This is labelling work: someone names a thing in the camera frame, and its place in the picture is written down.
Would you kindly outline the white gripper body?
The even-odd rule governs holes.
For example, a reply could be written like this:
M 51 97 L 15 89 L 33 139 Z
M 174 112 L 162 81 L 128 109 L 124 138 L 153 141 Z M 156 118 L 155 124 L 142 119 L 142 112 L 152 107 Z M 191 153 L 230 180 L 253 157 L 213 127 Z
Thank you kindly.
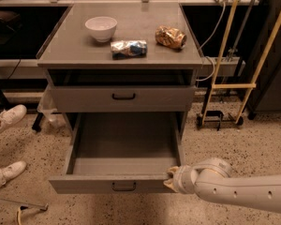
M 178 191 L 176 193 L 181 194 L 194 194 L 195 182 L 199 176 L 199 173 L 188 165 L 174 166 L 170 169 L 177 169 L 178 173 Z

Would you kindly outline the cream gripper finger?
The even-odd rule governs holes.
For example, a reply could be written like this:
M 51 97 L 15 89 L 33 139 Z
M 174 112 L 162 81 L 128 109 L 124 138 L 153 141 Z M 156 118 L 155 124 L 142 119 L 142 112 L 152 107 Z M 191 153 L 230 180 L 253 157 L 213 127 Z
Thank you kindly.
M 163 182 L 163 184 L 173 190 L 174 192 L 178 191 L 178 173 L 177 169 L 168 169 L 167 170 L 168 179 Z

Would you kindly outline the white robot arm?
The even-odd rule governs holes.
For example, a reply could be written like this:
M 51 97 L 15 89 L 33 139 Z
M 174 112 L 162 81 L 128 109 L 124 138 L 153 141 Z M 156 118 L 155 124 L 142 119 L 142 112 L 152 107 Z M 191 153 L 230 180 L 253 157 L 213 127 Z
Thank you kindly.
M 209 158 L 195 166 L 168 169 L 164 185 L 181 194 L 196 194 L 210 203 L 232 204 L 281 214 L 281 174 L 231 177 L 223 159 Z

